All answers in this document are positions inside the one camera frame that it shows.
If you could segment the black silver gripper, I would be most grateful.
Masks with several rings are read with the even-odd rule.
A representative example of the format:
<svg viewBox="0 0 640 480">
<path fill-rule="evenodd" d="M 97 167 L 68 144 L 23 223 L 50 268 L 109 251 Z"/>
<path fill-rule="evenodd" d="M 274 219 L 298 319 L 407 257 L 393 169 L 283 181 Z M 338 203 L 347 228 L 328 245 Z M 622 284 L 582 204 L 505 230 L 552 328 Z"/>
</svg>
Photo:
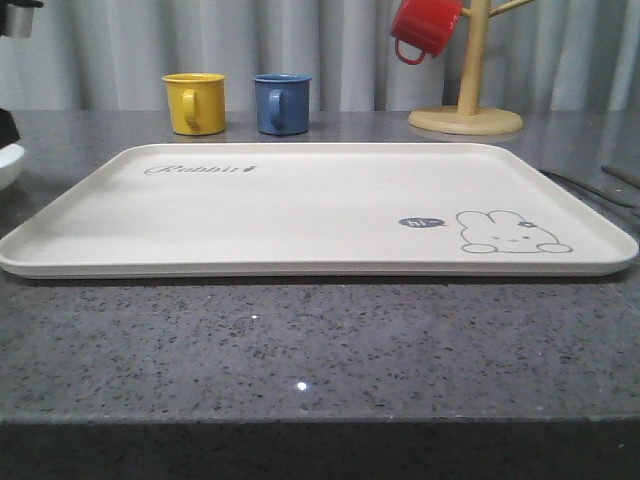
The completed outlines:
<svg viewBox="0 0 640 480">
<path fill-rule="evenodd" d="M 32 33 L 36 9 L 44 6 L 37 0 L 1 0 L 1 35 L 12 38 L 29 38 Z M 0 149 L 17 143 L 20 134 L 13 115 L 0 109 Z"/>
</svg>

